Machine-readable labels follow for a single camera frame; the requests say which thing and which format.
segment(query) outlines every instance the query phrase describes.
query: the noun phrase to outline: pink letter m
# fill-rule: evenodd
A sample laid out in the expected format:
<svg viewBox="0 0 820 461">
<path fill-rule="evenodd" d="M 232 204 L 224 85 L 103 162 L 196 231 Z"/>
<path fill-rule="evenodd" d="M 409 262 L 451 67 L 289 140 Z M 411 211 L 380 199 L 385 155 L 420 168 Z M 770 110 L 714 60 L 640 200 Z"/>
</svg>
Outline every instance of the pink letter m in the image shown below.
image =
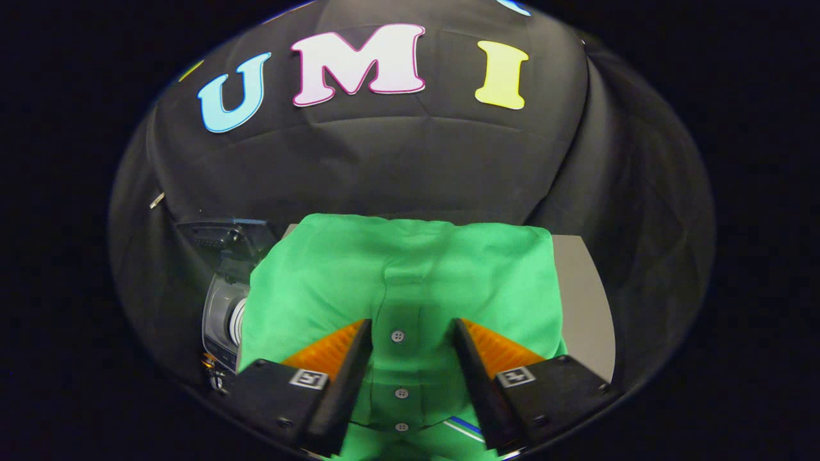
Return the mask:
<svg viewBox="0 0 820 461">
<path fill-rule="evenodd" d="M 416 67 L 416 41 L 423 34 L 420 25 L 383 25 L 358 51 L 335 32 L 299 40 L 290 47 L 302 56 L 302 91 L 294 97 L 294 105 L 312 106 L 333 98 L 335 91 L 325 84 L 325 69 L 347 94 L 362 87 L 374 64 L 376 78 L 369 85 L 373 93 L 422 91 L 425 82 Z"/>
</svg>

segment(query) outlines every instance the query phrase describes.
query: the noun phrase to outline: blue letter u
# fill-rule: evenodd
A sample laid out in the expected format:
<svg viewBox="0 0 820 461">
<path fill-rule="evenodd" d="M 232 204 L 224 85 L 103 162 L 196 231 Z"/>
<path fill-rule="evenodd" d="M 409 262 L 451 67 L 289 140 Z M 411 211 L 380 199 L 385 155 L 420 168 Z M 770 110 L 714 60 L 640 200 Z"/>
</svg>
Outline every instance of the blue letter u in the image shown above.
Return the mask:
<svg viewBox="0 0 820 461">
<path fill-rule="evenodd" d="M 237 72 L 242 73 L 245 99 L 239 107 L 232 111 L 226 111 L 225 106 L 222 105 L 222 84 L 228 80 L 227 74 L 218 76 L 199 90 L 197 98 L 202 101 L 203 122 L 208 131 L 225 133 L 250 120 L 256 113 L 265 96 L 262 63 L 269 57 L 271 54 L 265 52 L 248 59 L 236 68 Z"/>
</svg>

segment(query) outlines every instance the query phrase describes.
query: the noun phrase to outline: green button-up shirt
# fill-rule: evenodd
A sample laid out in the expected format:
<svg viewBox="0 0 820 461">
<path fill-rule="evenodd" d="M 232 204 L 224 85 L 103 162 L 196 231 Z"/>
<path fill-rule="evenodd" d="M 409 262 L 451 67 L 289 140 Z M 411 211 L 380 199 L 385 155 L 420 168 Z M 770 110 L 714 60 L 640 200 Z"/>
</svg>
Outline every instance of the green button-up shirt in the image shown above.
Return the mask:
<svg viewBox="0 0 820 461">
<path fill-rule="evenodd" d="M 566 353 L 552 237 L 539 227 L 314 214 L 270 251 L 250 285 L 240 371 L 372 319 L 345 460 L 494 459 L 470 428 L 477 420 L 453 348 L 456 317 L 545 358 Z"/>
</svg>

